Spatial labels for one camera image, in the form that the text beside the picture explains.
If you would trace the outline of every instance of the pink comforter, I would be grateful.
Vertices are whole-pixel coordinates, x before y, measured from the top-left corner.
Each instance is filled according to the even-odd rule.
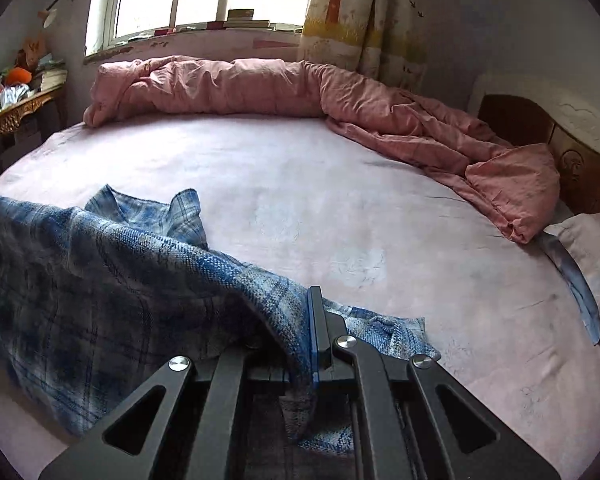
[[[147,113],[323,117],[334,132],[422,168],[527,243],[552,216],[558,173],[548,147],[512,148],[482,121],[439,101],[331,65],[184,56],[105,63],[84,122]]]

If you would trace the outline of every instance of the mattress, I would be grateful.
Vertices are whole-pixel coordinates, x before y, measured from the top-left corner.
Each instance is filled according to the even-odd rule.
[[[53,135],[0,194],[84,206],[104,184],[162,202],[195,188],[211,248],[341,303],[424,316],[446,370],[564,480],[600,450],[600,347],[568,286],[535,244],[418,169],[322,120],[144,116]],[[71,442],[0,378],[0,448],[25,480]]]

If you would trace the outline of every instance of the patterned curtain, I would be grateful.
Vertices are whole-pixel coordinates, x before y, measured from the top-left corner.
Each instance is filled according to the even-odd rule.
[[[311,0],[300,57],[417,91],[426,69],[427,0]]]

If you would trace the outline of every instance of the wooden headboard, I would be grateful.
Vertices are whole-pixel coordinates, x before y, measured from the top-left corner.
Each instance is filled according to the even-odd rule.
[[[575,214],[600,213],[600,153],[578,140],[535,102],[486,94],[478,117],[516,146],[544,142],[560,172],[560,198]]]

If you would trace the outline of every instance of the wall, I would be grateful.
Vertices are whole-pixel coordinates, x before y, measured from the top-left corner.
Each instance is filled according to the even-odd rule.
[[[0,18],[0,68],[38,24],[36,11],[52,0],[13,0]],[[465,108],[472,85],[483,72],[516,72],[556,80],[600,108],[600,17],[587,0],[430,0],[429,68],[422,93]],[[97,65],[83,65],[90,0],[62,0],[47,29],[56,57],[67,61],[69,114],[79,121],[89,102]],[[294,44],[293,36],[234,31],[192,32],[136,46],[111,60],[185,54],[231,60],[282,57],[292,46],[264,47],[263,41]]]

